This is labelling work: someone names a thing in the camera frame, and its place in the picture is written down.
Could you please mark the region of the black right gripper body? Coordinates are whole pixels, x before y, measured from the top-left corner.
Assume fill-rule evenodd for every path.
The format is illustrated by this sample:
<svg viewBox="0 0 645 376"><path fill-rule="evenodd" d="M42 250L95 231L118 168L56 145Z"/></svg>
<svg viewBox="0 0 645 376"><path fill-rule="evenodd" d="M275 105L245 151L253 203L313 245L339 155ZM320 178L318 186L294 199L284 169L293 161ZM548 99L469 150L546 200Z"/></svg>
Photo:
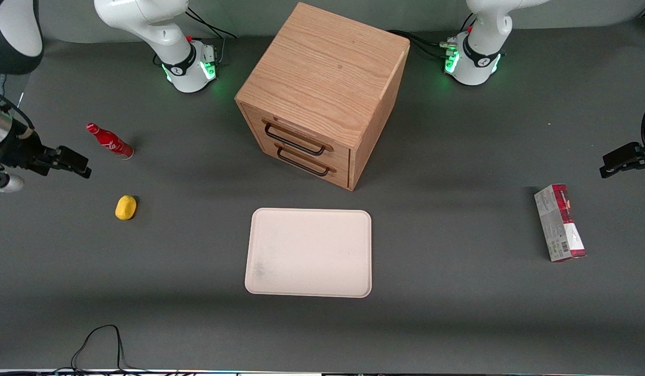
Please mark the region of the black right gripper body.
<svg viewBox="0 0 645 376"><path fill-rule="evenodd" d="M7 167L32 171L42 176L48 175L51 169L59 169L54 160L56 150L45 147L39 135L26 128L25 133L17 135L19 130L12 127L7 130L0 126L0 173Z"/></svg>

